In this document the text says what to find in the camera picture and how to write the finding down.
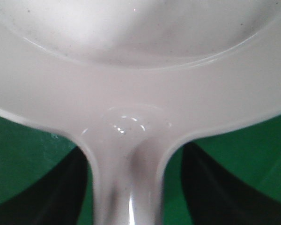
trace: white plastic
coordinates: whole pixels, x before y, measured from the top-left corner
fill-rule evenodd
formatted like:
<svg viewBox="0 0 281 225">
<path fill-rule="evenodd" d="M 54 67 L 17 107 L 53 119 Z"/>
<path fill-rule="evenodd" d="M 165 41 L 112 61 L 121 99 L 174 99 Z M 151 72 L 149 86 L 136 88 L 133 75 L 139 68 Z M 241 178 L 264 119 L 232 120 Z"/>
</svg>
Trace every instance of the white plastic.
<svg viewBox="0 0 281 225">
<path fill-rule="evenodd" d="M 76 142 L 96 225 L 161 224 L 182 144 L 281 113 L 281 1 L 0 0 L 0 116 Z"/>
</svg>

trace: plastic utensil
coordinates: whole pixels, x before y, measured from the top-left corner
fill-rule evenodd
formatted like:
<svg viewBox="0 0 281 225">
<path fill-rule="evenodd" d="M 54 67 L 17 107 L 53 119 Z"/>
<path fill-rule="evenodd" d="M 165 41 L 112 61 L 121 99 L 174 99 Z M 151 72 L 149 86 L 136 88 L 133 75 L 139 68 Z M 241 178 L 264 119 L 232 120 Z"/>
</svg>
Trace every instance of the plastic utensil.
<svg viewBox="0 0 281 225">
<path fill-rule="evenodd" d="M 281 113 L 281 2 L 122 3 L 0 1 L 0 115 L 82 148 L 97 225 L 160 224 L 179 146 Z"/>
</svg>

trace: green surface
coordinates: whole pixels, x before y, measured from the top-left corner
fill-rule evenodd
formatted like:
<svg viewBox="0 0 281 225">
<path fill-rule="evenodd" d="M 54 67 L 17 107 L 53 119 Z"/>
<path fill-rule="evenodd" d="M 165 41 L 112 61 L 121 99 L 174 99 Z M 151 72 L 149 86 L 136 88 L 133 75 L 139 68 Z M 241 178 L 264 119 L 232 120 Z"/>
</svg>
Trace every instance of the green surface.
<svg viewBox="0 0 281 225">
<path fill-rule="evenodd" d="M 281 116 L 196 143 L 240 179 L 281 202 Z M 55 134 L 0 118 L 0 203 L 41 178 L 73 147 Z M 191 224 L 179 178 L 181 153 L 173 156 L 165 174 L 165 225 Z M 89 175 L 79 225 L 91 224 L 91 209 Z"/>
</svg>

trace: green background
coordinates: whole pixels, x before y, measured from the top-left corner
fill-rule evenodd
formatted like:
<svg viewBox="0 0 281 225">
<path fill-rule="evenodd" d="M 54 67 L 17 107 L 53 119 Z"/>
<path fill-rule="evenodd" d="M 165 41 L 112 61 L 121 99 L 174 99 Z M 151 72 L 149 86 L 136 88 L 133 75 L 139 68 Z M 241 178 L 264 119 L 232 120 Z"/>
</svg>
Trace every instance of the green background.
<svg viewBox="0 0 281 225">
<path fill-rule="evenodd" d="M 238 131 L 197 140 L 216 161 L 257 190 L 281 202 L 281 116 Z M 0 203 L 52 169 L 74 144 L 0 118 Z M 191 224 L 180 184 L 179 149 L 165 173 L 164 224 Z M 91 171 L 78 225 L 91 224 Z"/>
</svg>

